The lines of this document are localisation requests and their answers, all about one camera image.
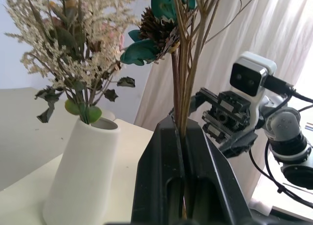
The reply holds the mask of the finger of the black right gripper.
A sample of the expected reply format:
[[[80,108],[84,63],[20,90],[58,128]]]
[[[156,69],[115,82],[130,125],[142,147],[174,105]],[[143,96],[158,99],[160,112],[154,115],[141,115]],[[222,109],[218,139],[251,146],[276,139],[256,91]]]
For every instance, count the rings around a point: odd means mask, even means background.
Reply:
[[[221,144],[219,150],[226,158],[237,157],[249,151],[257,137],[254,131],[237,133]]]
[[[209,98],[212,98],[212,95],[195,94],[191,96],[188,117],[190,114],[194,113],[204,102],[209,102]]]

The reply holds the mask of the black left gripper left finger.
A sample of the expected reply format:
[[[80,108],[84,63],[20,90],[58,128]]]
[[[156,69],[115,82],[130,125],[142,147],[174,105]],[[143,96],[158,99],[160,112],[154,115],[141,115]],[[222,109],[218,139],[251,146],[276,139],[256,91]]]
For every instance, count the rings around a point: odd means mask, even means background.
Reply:
[[[184,166],[177,127],[160,121],[136,173],[132,225],[174,225],[182,218]]]

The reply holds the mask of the teal flower bouquet brown stems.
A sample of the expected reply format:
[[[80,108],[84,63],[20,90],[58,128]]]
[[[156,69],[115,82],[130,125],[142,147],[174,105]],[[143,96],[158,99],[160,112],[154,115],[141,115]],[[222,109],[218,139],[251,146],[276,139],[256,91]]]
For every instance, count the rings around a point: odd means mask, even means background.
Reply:
[[[176,24],[176,43],[170,38],[165,47],[156,53],[157,41],[148,38],[142,41],[144,50],[139,52],[139,60],[154,62],[169,51],[169,47],[179,46],[172,56],[174,112],[172,117],[180,139],[183,156],[183,141],[187,129],[188,112],[195,76],[201,52],[206,44],[220,0],[151,0],[149,21],[172,20]],[[187,218],[185,204],[185,172],[182,204],[182,218],[174,225],[198,225]]]

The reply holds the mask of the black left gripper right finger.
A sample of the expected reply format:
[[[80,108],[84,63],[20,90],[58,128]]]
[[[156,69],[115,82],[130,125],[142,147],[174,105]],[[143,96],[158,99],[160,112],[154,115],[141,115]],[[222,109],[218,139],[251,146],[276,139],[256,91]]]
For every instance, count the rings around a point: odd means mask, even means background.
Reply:
[[[191,119],[183,141],[183,163],[187,218],[198,225],[252,225],[229,162]]]

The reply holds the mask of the white ceramic vase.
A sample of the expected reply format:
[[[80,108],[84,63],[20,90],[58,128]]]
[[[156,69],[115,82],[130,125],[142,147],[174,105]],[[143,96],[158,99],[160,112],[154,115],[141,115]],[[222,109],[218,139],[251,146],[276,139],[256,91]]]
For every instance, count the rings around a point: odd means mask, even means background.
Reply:
[[[119,136],[109,119],[76,121],[43,207],[46,225],[102,225]]]

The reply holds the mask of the cream dried flower bouquet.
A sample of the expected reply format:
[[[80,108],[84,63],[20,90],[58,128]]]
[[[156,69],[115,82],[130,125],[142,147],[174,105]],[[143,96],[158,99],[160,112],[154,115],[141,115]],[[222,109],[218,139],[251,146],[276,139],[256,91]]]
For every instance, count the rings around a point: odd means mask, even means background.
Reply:
[[[65,109],[86,124],[102,115],[101,98],[115,101],[111,83],[135,86],[131,77],[117,78],[126,65],[123,34],[139,23],[132,13],[136,0],[6,0],[5,9],[19,30],[8,33],[31,47],[21,57],[30,74],[50,80],[36,98],[48,108],[38,116],[47,123],[65,94]]]

